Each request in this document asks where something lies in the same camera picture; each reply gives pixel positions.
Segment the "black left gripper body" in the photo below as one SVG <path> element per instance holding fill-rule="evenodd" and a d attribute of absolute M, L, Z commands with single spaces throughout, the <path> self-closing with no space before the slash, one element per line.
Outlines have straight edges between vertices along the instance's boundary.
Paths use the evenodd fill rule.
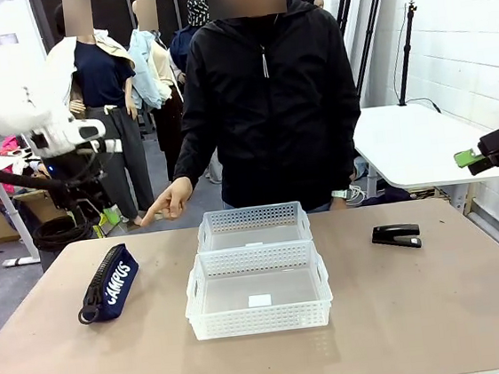
<path fill-rule="evenodd" d="M 111 199 L 103 187 L 103 168 L 92 148 L 83 146 L 74 152 L 43 160 L 49 177 L 64 185 L 61 190 L 49 192 L 58 208 L 70 212 L 69 202 L 80 198 L 88 199 L 94 212 L 111 206 Z"/>

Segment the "person's right hand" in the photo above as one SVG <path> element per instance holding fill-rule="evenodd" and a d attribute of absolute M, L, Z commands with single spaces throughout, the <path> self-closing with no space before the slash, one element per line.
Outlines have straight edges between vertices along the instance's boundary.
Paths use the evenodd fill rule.
<path fill-rule="evenodd" d="M 184 212 L 192 193 L 193 186 L 189 178 L 181 177 L 172 181 L 148 209 L 141 221 L 141 226 L 148 227 L 158 219 L 178 219 Z"/>

